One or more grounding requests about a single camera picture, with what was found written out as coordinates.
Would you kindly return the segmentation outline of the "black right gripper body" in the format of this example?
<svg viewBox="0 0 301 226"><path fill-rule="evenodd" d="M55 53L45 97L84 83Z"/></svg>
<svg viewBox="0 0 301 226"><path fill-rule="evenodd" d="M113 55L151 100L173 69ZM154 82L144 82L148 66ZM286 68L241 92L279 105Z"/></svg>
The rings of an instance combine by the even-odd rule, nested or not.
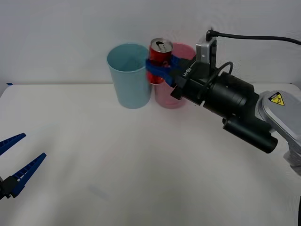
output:
<svg viewBox="0 0 301 226"><path fill-rule="evenodd" d="M196 60L180 60L175 70L175 99L185 98L197 105L202 102L211 105L216 102L213 91L217 67Z"/></svg>

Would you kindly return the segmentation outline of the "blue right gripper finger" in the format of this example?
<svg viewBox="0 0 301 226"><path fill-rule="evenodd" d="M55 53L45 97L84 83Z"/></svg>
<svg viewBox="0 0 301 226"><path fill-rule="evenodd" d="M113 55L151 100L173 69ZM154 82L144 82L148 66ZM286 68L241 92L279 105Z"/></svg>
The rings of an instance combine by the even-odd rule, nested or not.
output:
<svg viewBox="0 0 301 226"><path fill-rule="evenodd" d="M170 65L167 67L163 66L156 66L153 62L151 62L149 59L145 61L146 63L146 70L150 72L151 74L162 78L170 87L175 88L176 83L174 81L174 78L171 73Z"/></svg>
<svg viewBox="0 0 301 226"><path fill-rule="evenodd" d="M175 55L172 55L171 57L171 64L170 64L170 69L174 70L184 70L189 68L196 60L196 55L194 55L191 59L186 59L186 58L179 58L176 57Z"/></svg>

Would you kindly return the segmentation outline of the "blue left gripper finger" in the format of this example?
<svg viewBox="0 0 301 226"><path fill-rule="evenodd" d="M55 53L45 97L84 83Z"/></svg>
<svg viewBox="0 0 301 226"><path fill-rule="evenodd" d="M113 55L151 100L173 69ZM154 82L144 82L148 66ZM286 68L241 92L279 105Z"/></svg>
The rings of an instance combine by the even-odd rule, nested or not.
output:
<svg viewBox="0 0 301 226"><path fill-rule="evenodd" d="M21 139L25 137L26 134L21 133L3 141L0 141L0 155L4 154L8 149L10 149L12 146L14 146L16 143L18 143Z"/></svg>
<svg viewBox="0 0 301 226"><path fill-rule="evenodd" d="M16 198L47 155L42 153L18 172L2 181L2 197Z"/></svg>

